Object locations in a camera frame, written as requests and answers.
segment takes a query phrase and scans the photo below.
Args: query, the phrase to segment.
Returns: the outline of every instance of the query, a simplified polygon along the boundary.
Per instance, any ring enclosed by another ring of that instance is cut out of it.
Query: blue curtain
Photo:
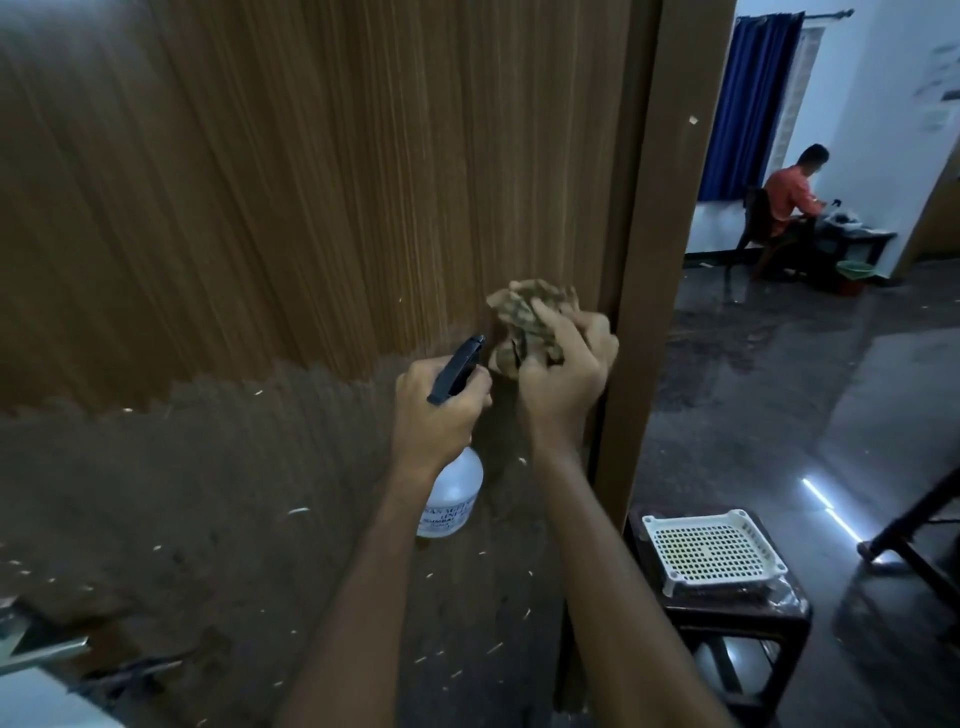
[[[763,184],[804,15],[738,17],[697,200],[742,200]]]

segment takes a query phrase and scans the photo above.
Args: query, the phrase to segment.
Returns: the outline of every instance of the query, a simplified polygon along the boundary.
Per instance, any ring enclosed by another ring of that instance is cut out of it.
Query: hand
[[[393,467],[403,477],[426,484],[470,444],[473,425],[484,407],[493,404],[490,372],[477,367],[464,391],[439,407],[426,400],[433,381],[450,360],[422,359],[396,378]]]
[[[610,320],[599,313],[563,314],[539,299],[532,306],[564,350],[562,366],[546,367],[543,351],[529,350],[520,367],[520,398],[527,413],[534,448],[579,445],[584,419],[607,386],[607,374],[620,342]],[[578,327],[584,330],[581,336]]]

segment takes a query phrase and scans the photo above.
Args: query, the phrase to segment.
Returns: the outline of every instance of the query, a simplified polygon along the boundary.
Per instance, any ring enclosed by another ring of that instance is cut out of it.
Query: cloth rag
[[[563,288],[551,285],[542,279],[511,280],[487,297],[487,305],[496,311],[496,316],[507,325],[507,338],[493,349],[489,368],[510,379],[520,376],[520,365],[531,345],[542,345],[548,364],[563,364],[564,350],[557,345],[553,331],[540,320],[530,302],[540,299],[555,311],[566,303],[574,310],[580,309],[577,292],[572,286]]]

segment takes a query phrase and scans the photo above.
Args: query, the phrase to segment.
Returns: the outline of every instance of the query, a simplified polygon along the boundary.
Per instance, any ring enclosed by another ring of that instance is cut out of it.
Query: dustbin
[[[833,292],[838,296],[859,296],[867,284],[867,279],[876,272],[870,263],[859,260],[840,260],[834,270],[838,275]]]

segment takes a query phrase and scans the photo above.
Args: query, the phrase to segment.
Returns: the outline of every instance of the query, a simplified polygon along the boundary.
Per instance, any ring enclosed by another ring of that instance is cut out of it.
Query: spray bottle trigger
[[[473,374],[480,350],[483,349],[487,337],[482,333],[470,338],[460,345],[460,348],[450,357],[444,369],[433,380],[433,389],[426,400],[440,406],[451,397],[456,397],[464,391],[469,376]]]

